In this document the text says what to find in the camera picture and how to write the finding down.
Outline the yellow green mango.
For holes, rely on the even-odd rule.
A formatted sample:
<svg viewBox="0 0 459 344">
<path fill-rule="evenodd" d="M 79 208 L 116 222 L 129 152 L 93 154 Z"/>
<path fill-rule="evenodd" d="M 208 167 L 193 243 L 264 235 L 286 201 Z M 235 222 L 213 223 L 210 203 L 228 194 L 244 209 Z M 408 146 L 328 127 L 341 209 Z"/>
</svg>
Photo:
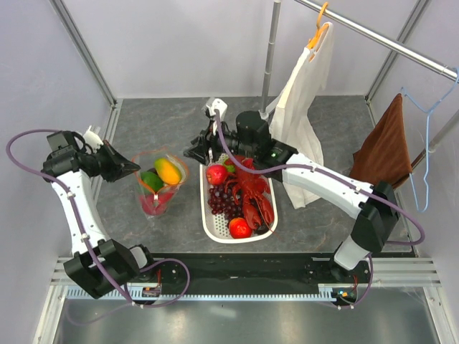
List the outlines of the yellow green mango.
<svg viewBox="0 0 459 344">
<path fill-rule="evenodd" d="M 179 184 L 182 179 L 181 171 L 167 158 L 159 158 L 154 162 L 154 168 L 159 178 L 168 185 Z"/>
</svg>

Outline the green bell pepper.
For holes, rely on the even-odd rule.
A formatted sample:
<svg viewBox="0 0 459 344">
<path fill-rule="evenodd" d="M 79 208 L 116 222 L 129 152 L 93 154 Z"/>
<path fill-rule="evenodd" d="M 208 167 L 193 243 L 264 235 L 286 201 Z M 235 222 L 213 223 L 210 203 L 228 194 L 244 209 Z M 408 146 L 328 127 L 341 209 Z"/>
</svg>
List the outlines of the green bell pepper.
<svg viewBox="0 0 459 344">
<path fill-rule="evenodd" d="M 144 182 L 153 192 L 159 191 L 164 187 L 164 182 L 161 178 L 152 171 L 141 172 L 141 180 Z"/>
</svg>

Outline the clear zip top bag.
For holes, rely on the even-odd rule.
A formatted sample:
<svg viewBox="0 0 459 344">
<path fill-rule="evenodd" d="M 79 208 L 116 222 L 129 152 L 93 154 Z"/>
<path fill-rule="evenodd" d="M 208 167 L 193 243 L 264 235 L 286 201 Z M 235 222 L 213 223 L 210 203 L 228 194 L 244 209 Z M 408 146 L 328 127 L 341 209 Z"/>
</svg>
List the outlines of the clear zip top bag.
<svg viewBox="0 0 459 344">
<path fill-rule="evenodd" d="M 134 177 L 141 210 L 147 217 L 164 214 L 188 178 L 187 165 L 167 147 L 140 152 L 131 161 L 140 166 Z"/>
</svg>

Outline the red apple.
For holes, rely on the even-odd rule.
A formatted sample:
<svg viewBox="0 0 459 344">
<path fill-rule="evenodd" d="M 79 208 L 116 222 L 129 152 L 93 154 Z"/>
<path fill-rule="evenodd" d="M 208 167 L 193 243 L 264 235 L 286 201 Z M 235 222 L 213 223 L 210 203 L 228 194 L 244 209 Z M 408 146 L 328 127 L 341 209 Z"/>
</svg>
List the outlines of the red apple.
<svg viewBox="0 0 459 344">
<path fill-rule="evenodd" d="M 174 195 L 174 191 L 152 193 L 149 195 L 141 195 L 138 197 L 138 200 L 146 215 L 158 216 L 162 215 L 167 210 L 167 203 L 170 202 Z"/>
</svg>

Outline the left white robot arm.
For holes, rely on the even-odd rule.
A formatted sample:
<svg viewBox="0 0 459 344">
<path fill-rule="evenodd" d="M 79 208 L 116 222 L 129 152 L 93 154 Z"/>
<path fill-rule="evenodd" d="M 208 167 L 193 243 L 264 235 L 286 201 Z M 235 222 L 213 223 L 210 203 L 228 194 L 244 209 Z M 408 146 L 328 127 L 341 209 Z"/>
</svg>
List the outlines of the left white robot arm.
<svg viewBox="0 0 459 344">
<path fill-rule="evenodd" d="M 65 211 L 72 240 L 67 276 L 94 299 L 119 290 L 136 277 L 149 282 L 157 264 L 142 244 L 127 248 L 111 239 L 103 227 L 93 198 L 93 177 L 115 182 L 140 170 L 91 130 L 84 134 L 57 131 L 47 136 L 52 152 L 42 173 L 51 183 Z"/>
</svg>

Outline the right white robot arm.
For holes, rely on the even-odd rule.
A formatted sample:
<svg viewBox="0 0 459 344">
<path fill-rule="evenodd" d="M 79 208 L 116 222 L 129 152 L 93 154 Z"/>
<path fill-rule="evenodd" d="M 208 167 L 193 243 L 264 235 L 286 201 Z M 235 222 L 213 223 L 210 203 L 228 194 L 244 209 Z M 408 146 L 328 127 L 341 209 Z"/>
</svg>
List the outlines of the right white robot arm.
<svg viewBox="0 0 459 344">
<path fill-rule="evenodd" d="M 388 183 L 373 186 L 314 163 L 296 148 L 272 138 L 268 123 L 255 111 L 240 113 L 235 130 L 228 129 L 219 110 L 207 112 L 207 117 L 207 128 L 191 141 L 185 157 L 206 166 L 222 154 L 249 161 L 253 168 L 242 162 L 235 166 L 250 177 L 261 175 L 310 191 L 354 219 L 350 235 L 328 264 L 333 280 L 347 281 L 361 260 L 381 252 L 401 213 Z"/>
</svg>

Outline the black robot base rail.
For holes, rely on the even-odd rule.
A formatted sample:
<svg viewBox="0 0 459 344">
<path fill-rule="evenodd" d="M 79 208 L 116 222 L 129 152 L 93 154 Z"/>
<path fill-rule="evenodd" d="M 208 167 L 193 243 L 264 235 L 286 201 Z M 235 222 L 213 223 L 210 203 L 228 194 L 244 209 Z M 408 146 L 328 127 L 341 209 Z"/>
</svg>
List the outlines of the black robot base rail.
<svg viewBox="0 0 459 344">
<path fill-rule="evenodd" d="M 187 295 L 312 294 L 322 285 L 363 286 L 369 265 L 350 272 L 331 263 L 330 254 L 308 253 L 178 253 L 154 254 L 154 262 L 174 258 L 188 268 Z"/>
</svg>

